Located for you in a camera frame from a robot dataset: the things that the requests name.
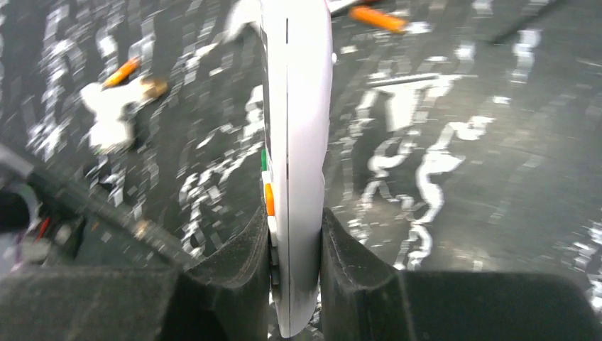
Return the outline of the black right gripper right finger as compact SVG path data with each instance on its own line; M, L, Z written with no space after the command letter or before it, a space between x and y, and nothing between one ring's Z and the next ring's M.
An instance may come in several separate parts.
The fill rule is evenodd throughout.
M320 269L326 340L600 340L571 281L551 274L400 271L325 209Z

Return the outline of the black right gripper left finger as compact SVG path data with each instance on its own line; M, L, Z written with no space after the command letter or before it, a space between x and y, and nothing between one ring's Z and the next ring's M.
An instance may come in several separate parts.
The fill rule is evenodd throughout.
M1 277L2 340L265 340L268 228L245 229L199 266L54 266Z

